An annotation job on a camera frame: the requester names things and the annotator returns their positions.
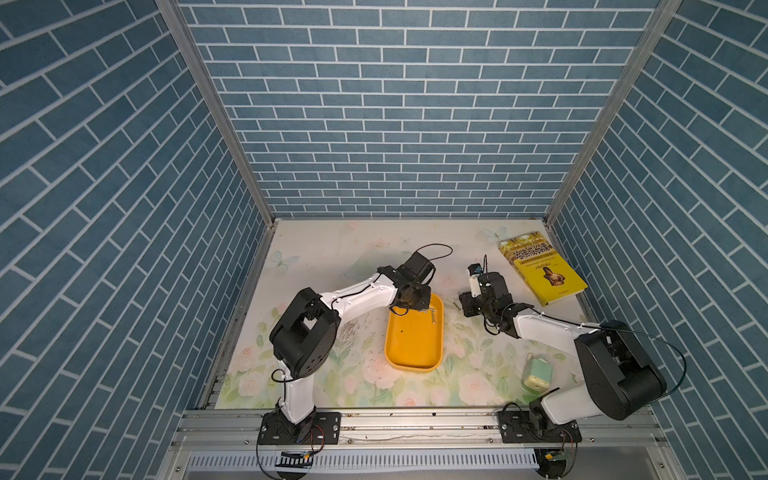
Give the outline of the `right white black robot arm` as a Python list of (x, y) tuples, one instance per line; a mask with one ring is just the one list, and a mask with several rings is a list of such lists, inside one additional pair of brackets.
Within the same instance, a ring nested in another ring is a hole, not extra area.
[(579, 361), (582, 381), (529, 405), (527, 425), (533, 439), (542, 442), (582, 418), (624, 420), (667, 393), (666, 380), (625, 323), (588, 326), (555, 318), (514, 301), (500, 273), (479, 264), (470, 265), (468, 272), (470, 290), (459, 296), (465, 316), (480, 315), (496, 334), (539, 342)]

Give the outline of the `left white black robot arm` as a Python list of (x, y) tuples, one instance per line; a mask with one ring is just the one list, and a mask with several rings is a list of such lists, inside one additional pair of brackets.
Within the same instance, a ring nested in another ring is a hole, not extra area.
[(398, 315), (427, 310), (434, 272), (432, 261), (414, 252), (400, 266), (381, 266), (349, 287), (325, 293), (304, 288), (296, 294), (269, 335), (283, 372), (277, 406), (289, 424), (314, 415), (313, 375), (328, 359), (342, 323), (380, 308)]

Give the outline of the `yellow plastic storage tray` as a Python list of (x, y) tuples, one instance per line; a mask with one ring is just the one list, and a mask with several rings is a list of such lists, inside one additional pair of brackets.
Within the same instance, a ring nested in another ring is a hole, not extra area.
[(432, 325), (428, 310), (390, 310), (384, 354), (393, 368), (413, 373), (429, 373), (442, 363), (444, 305), (437, 295), (432, 294), (430, 307), (436, 310), (436, 325)]

